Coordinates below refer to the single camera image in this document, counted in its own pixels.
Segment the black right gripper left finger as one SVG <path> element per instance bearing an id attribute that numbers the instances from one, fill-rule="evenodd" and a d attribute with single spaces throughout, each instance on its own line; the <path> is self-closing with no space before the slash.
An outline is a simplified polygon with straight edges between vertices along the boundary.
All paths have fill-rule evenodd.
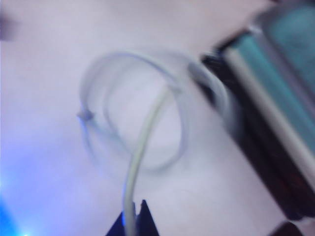
<path id="1" fill-rule="evenodd" d="M 121 212 L 114 224 L 111 226 L 106 236 L 125 236 L 125 229 L 123 225 L 123 213 Z"/>

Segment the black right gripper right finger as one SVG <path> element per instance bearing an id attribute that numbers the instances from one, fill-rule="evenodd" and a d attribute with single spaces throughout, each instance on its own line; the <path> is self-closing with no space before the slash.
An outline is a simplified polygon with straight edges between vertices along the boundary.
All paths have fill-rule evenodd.
<path id="1" fill-rule="evenodd" d="M 139 236 L 159 236 L 157 227 L 145 200 L 142 200 L 141 209 L 137 216 L 137 229 Z"/>

